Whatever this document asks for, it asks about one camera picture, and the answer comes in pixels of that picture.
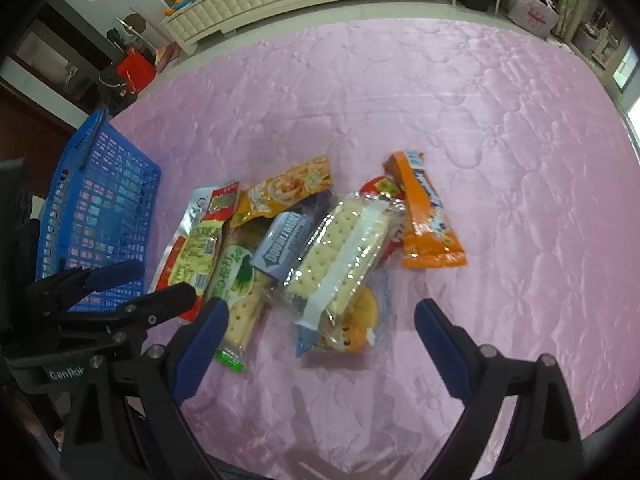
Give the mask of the red yellow snack pouch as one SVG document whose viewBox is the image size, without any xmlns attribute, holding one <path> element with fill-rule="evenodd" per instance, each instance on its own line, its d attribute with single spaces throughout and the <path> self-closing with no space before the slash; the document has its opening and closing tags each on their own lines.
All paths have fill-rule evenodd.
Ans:
<svg viewBox="0 0 640 480">
<path fill-rule="evenodd" d="M 179 315 L 183 324 L 192 323 L 201 310 L 219 257 L 224 225 L 235 213 L 239 192 L 238 180 L 221 186 L 196 188 L 160 258 L 151 292 L 179 283 L 189 284 L 195 290 L 193 306 Z"/>
</svg>

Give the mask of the green cracker pack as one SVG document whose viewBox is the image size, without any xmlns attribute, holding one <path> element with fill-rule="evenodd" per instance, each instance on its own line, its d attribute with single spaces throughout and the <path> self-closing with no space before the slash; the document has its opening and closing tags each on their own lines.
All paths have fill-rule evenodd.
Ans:
<svg viewBox="0 0 640 480">
<path fill-rule="evenodd" d="M 264 290 L 271 285 L 271 278 L 252 265 L 270 223 L 256 219 L 228 229 L 206 292 L 207 299 L 224 300 L 229 309 L 228 327 L 215 359 L 238 373 L 245 370 L 247 347 L 264 308 Z"/>
</svg>

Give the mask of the yellow noodle snack pouch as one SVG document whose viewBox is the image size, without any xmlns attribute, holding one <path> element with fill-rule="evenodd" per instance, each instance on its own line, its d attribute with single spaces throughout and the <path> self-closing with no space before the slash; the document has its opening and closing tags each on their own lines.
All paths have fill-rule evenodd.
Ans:
<svg viewBox="0 0 640 480">
<path fill-rule="evenodd" d="M 243 190 L 231 226 L 235 229 L 258 218 L 277 217 L 311 195 L 328 190 L 332 182 L 329 157 L 309 159 Z"/>
</svg>

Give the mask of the blue doublemint gum pack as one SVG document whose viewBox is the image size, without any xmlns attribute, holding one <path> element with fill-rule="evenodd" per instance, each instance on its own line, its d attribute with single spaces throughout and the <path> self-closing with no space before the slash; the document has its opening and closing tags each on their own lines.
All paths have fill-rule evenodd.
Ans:
<svg viewBox="0 0 640 480">
<path fill-rule="evenodd" d="M 252 267 L 283 283 L 328 212 L 331 200 L 332 192 L 325 190 L 278 214 L 250 260 Z"/>
</svg>

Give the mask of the clear pack orange cookie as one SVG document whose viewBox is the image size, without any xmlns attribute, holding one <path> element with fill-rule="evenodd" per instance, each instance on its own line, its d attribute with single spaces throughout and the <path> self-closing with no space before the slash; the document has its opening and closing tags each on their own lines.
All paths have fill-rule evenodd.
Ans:
<svg viewBox="0 0 640 480">
<path fill-rule="evenodd" d="M 335 323 L 323 313 L 318 330 L 297 327 L 296 356 L 301 358 L 309 352 L 360 354 L 386 350 L 395 326 L 390 277 L 375 272 Z"/>
</svg>

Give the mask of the orange long snack bag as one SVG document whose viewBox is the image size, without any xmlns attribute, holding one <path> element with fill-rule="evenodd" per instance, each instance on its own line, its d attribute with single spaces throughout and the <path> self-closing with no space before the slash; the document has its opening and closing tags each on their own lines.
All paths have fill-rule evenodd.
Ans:
<svg viewBox="0 0 640 480">
<path fill-rule="evenodd" d="M 402 232 L 402 265 L 408 269 L 465 266 L 466 253 L 427 175 L 423 153 L 393 152 L 384 168 L 404 194 L 407 218 Z"/>
</svg>

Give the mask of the clear cracker pack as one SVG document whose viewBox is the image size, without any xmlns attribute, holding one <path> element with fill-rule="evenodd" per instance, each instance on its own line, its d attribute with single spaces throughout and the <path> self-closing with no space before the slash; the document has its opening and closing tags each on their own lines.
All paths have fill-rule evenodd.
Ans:
<svg viewBox="0 0 640 480">
<path fill-rule="evenodd" d="M 347 311 L 405 211 L 404 202 L 361 193 L 337 200 L 283 284 L 283 300 L 297 313 L 297 325 L 318 330 L 323 313 L 334 323 Z"/>
</svg>

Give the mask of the blue plastic basket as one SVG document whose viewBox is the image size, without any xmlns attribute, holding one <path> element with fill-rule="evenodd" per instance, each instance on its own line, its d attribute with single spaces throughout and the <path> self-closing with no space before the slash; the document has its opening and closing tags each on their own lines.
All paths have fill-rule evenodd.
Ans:
<svg viewBox="0 0 640 480">
<path fill-rule="evenodd" d="M 145 262 L 160 167 L 120 134 L 107 110 L 66 144 L 40 214 L 36 278 L 70 268 Z"/>
</svg>

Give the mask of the red bag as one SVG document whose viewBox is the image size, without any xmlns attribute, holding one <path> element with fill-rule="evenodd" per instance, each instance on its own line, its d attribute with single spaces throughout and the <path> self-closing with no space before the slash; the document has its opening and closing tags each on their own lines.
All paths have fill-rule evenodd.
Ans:
<svg viewBox="0 0 640 480">
<path fill-rule="evenodd" d="M 138 94 L 144 90 L 156 75 L 155 67 L 135 48 L 127 50 L 115 70 L 125 81 L 126 89 L 131 94 Z"/>
</svg>

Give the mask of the pink quilted cloth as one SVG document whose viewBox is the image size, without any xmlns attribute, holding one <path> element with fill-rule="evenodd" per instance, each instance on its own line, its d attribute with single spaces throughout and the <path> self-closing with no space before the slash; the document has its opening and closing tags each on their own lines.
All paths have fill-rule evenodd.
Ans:
<svg viewBox="0 0 640 480">
<path fill-rule="evenodd" d="M 154 86 L 114 127 L 160 167 L 146 276 L 229 305 L 181 403 L 275 479 L 416 479 L 454 430 L 433 299 L 562 376 L 582 436 L 639 390 L 639 162 L 575 55 L 423 18 L 313 27 Z"/>
</svg>

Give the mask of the red small snack pouch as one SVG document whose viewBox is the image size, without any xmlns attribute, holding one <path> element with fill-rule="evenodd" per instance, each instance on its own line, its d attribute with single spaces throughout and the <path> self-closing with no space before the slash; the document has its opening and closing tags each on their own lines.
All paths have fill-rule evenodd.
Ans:
<svg viewBox="0 0 640 480">
<path fill-rule="evenodd" d="M 400 186 L 390 177 L 378 176 L 366 182 L 359 190 L 361 194 L 371 195 L 386 200 L 386 202 L 399 203 L 404 200 L 404 192 Z M 399 223 L 390 231 L 390 239 L 380 257 L 380 263 L 390 258 L 396 250 L 402 247 L 402 231 L 404 227 Z"/>
</svg>

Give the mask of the pink shopping bag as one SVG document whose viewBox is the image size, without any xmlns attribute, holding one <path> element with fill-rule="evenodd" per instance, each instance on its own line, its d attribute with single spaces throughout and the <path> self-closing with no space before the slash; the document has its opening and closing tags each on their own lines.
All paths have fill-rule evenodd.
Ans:
<svg viewBox="0 0 640 480">
<path fill-rule="evenodd" d="M 560 19 L 553 0 L 514 0 L 509 20 L 530 34 L 546 39 Z"/>
</svg>

